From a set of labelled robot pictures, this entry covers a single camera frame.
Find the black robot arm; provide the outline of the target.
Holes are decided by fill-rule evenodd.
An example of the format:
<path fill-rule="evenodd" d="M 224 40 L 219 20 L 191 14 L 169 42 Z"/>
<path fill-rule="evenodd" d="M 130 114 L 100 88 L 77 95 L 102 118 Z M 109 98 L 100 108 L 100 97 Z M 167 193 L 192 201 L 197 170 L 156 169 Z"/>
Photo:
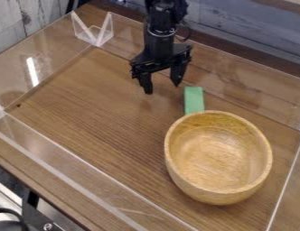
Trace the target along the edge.
<path fill-rule="evenodd" d="M 176 43 L 179 25 L 188 14 L 185 0 L 145 0 L 144 50 L 132 59 L 132 77 L 138 79 L 146 94 L 153 93 L 152 74 L 171 69 L 171 80 L 177 87 L 184 79 L 193 46 Z"/>

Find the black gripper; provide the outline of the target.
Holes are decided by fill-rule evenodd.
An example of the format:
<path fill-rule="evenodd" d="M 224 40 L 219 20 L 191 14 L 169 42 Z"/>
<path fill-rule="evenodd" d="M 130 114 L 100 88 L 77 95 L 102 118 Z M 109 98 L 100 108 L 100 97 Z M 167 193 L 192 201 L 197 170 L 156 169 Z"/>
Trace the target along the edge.
<path fill-rule="evenodd" d="M 176 43 L 175 35 L 157 36 L 149 29 L 144 30 L 144 51 L 132 59 L 132 77 L 140 80 L 144 92 L 153 94 L 152 74 L 171 69 L 171 80 L 177 87 L 192 61 L 193 45 Z"/>

